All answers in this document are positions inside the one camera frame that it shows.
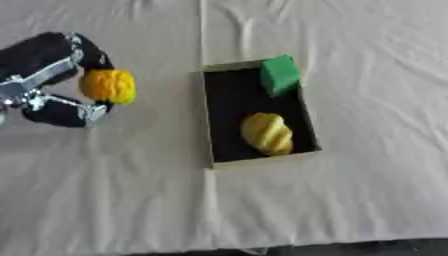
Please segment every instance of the table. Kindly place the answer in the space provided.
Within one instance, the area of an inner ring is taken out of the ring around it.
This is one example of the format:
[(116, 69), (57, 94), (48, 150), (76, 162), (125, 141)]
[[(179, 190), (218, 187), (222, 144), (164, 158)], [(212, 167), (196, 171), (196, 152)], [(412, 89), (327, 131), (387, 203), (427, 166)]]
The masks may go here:
[[(85, 34), (137, 101), (0, 127), (0, 252), (85, 255), (448, 236), (442, 0), (5, 0), (0, 45)], [(289, 53), (323, 151), (207, 170), (197, 72)], [(70, 80), (57, 91), (76, 95)]]

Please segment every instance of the green cube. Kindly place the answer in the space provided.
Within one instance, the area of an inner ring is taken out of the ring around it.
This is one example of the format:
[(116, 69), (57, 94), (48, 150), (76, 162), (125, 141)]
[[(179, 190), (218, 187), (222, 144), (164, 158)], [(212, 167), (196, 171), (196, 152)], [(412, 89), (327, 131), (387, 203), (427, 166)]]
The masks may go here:
[(289, 55), (282, 55), (261, 63), (261, 83), (271, 97), (296, 88), (300, 80), (300, 71)]

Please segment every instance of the yellow sponge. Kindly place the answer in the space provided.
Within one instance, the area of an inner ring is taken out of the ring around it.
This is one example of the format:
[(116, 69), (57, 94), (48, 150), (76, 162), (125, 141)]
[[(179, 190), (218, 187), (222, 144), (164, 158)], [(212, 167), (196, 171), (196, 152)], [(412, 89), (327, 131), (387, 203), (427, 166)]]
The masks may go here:
[(124, 70), (91, 70), (80, 81), (81, 92), (92, 100), (129, 104), (135, 99), (135, 83)]

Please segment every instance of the plastic croissant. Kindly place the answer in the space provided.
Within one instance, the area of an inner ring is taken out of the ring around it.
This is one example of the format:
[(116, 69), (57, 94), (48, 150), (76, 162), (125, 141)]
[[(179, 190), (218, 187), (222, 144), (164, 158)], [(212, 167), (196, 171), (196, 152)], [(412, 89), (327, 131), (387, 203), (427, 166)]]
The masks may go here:
[(256, 113), (241, 125), (243, 139), (263, 154), (285, 155), (293, 149), (292, 131), (277, 114)]
[(124, 70), (91, 70), (80, 81), (82, 93), (98, 101), (129, 104), (135, 99), (135, 83)]

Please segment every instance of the dark floor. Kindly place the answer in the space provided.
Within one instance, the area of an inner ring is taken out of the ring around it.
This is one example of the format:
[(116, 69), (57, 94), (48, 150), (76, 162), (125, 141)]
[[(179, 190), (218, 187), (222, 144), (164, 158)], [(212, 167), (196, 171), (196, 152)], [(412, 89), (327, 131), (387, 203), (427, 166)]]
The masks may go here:
[(249, 253), (237, 250), (218, 250), (209, 252), (188, 252), (184, 254), (142, 254), (141, 256), (448, 256), (448, 239), (276, 247), (268, 250), (254, 249), (247, 251)]

